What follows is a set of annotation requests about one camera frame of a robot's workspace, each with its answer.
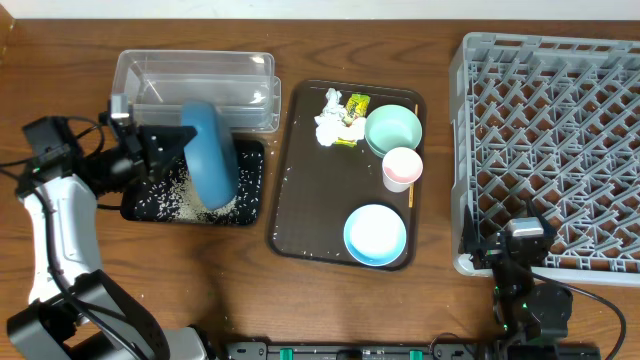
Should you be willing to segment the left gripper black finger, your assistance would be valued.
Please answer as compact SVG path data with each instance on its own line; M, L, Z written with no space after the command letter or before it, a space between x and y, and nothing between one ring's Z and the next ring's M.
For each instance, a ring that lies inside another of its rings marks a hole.
M161 148L152 145L146 150L145 165L146 177L151 182L162 180L177 160L183 156L183 146L171 146Z
M156 150L182 150L197 135L193 126L144 125L138 130L146 146Z

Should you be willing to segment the dark blue plate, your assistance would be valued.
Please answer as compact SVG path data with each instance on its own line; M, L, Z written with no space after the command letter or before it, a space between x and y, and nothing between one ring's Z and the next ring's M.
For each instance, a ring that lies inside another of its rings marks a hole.
M197 132L184 154L201 203L209 210L226 206L239 185L238 156L229 126L212 104L196 101L183 104L181 124Z

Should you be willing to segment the white tissue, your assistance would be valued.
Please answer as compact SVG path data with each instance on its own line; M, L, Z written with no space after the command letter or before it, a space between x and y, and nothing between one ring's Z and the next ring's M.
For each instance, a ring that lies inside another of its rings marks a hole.
M339 118L344 114L344 106L340 103L342 93L335 88L329 88L325 94L326 104L322 112L314 117L316 123L316 140L325 147L336 145Z

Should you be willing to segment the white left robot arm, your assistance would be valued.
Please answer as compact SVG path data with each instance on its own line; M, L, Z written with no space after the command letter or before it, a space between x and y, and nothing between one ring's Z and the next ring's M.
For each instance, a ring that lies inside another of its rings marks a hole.
M51 115L22 129L32 157L16 176L16 195L33 227L35 269L28 306L7 321L27 359L213 359L194 325L164 330L103 269L96 233L100 196L157 182L197 135L192 126L138 125L124 95L91 127L117 144L86 154L71 117Z

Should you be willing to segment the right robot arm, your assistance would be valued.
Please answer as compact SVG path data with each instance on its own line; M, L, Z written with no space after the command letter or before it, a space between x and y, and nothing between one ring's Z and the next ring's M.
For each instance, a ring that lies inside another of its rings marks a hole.
M573 295L547 280L534 280L534 265L548 255L555 228L533 205L526 215L507 222L486 239L476 232L471 210L465 209L461 248L476 269L492 271L496 288L493 311L504 335L486 351L486 359L559 359L558 341L568 335Z

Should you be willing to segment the grey dishwasher rack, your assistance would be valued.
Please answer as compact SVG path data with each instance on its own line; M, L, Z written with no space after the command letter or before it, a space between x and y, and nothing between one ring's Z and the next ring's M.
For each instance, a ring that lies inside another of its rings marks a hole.
M452 258L463 222L491 236L532 202L557 234L543 276L639 283L639 45L472 32L449 68Z

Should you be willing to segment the clear plastic bin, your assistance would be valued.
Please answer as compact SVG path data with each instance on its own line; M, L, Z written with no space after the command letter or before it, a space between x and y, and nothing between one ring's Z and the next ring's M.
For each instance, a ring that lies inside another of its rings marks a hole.
M182 105L201 101L235 133L279 128L281 82L266 52L125 50L112 92L128 97L140 124L178 125Z

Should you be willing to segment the pink cup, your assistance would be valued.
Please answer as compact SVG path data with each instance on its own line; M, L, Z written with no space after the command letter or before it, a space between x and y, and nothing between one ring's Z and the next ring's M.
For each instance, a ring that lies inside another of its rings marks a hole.
M394 193L407 190L423 172L420 155L407 147L396 147L382 160L382 179L385 188Z

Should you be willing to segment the light blue bowl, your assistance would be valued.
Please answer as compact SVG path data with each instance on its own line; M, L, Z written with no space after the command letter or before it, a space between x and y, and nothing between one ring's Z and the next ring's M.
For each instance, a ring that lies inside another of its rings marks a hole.
M407 245L407 228L400 215L381 204L354 210L346 219L343 241L360 264L383 267L398 260Z

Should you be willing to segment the mint green bowl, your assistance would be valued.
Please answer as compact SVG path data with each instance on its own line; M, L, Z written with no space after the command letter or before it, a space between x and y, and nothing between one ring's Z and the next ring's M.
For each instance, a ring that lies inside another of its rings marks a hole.
M414 111L401 105L383 105L367 117L365 140L382 158L397 147L416 149L422 140L422 124Z

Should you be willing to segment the dark brown serving tray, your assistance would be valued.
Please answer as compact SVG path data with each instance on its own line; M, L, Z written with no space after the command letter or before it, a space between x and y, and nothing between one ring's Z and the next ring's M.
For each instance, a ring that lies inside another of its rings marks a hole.
M388 191L381 159L365 141L355 147L318 143L314 118L324 108L329 89L340 91L344 99L354 93L368 95L371 109L400 105L419 121L426 120L425 101L413 90L326 80L299 83L282 140L266 242L280 256L357 266L345 246L345 222L357 208L380 204L394 210L406 227L402 253L384 267L387 272L399 271L415 256L421 188Z

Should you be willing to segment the yellow green snack wrapper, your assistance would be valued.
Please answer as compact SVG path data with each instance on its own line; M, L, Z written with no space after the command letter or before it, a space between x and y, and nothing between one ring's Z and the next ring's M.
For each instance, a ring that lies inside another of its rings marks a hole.
M344 106L344 114L339 118L336 145L354 147L365 137L366 113L370 97L365 94L353 94Z

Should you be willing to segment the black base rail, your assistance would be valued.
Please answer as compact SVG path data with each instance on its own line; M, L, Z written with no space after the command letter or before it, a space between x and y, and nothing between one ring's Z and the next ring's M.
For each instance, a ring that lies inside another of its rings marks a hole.
M433 345L295 345L236 342L226 345L224 360L490 360L601 359L594 347L517 345L497 350L494 345L441 343Z

